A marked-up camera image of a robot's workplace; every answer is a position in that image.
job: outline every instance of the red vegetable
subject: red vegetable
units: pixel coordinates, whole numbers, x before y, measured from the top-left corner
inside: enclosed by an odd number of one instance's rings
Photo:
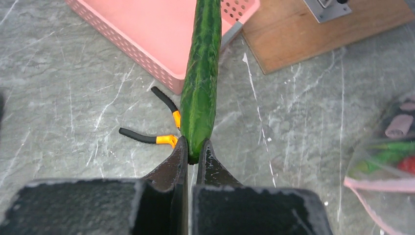
[[[415,175],[415,156],[410,156],[398,164],[398,169]]]

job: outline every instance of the marble tabletop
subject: marble tabletop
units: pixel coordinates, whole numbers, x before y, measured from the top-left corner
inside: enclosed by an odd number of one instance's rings
[[[118,128],[178,134],[149,89],[180,97],[63,0],[3,0],[0,20],[0,212],[36,178],[141,177],[169,156]],[[343,178],[359,139],[414,88],[414,63],[415,22],[269,75],[239,35],[220,60],[215,153],[245,185],[315,191],[337,235],[379,234]]]

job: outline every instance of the green cucumber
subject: green cucumber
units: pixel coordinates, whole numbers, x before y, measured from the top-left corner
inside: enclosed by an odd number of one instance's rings
[[[203,141],[212,135],[221,40],[220,0],[197,0],[180,100],[180,131],[187,140],[189,164],[198,163]]]

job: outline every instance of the pink basket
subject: pink basket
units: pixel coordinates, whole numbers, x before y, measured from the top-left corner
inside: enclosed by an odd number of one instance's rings
[[[196,0],[65,0],[69,7],[175,94],[182,92]],[[221,50],[259,0],[221,0]]]

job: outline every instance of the black and orange pliers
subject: black and orange pliers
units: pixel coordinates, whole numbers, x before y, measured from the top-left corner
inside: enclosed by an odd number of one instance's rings
[[[176,123],[177,129],[180,130],[180,112],[177,109],[176,105],[173,103],[173,101],[168,96],[166,96],[157,87],[152,87],[151,91],[168,106],[168,108],[170,109],[173,115],[174,122]],[[176,146],[177,139],[178,139],[174,135],[144,136],[144,135],[141,135],[139,133],[136,133],[134,131],[131,131],[131,130],[128,130],[122,127],[119,129],[118,132],[126,137],[132,138],[142,143],[152,143],[152,144],[166,144],[167,143],[171,145],[173,148]]]

